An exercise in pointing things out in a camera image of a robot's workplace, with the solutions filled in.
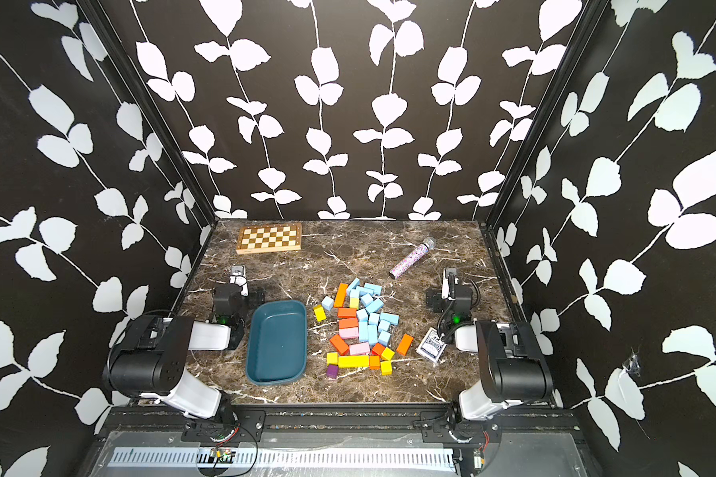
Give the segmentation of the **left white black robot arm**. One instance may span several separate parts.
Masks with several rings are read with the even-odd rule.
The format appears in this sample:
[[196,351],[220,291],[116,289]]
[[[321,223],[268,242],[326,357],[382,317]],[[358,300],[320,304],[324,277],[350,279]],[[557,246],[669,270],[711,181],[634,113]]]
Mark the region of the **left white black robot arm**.
[[142,314],[115,339],[103,382],[128,398],[158,399],[187,417],[228,425],[234,419],[228,399],[187,370],[188,355],[237,349],[251,312],[265,301],[262,288],[235,281],[215,287],[207,321],[169,311]]

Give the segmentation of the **dark teal plastic tray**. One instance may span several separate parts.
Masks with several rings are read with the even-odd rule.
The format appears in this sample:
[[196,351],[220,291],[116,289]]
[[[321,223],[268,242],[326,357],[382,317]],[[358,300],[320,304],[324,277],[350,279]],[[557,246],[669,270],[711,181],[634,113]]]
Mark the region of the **dark teal plastic tray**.
[[246,376],[256,386],[286,385],[304,373],[307,359],[307,316],[297,300],[261,305],[253,314]]

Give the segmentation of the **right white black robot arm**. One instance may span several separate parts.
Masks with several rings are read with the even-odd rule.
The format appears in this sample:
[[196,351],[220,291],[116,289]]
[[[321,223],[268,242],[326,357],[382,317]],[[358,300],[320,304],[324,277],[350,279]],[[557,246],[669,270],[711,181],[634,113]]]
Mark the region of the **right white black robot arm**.
[[529,403],[546,403],[554,382],[530,325],[473,317],[479,290],[457,282],[426,291],[426,306],[439,315],[418,352],[439,361],[449,345],[477,355],[479,379],[459,393],[457,408],[466,421],[487,421]]

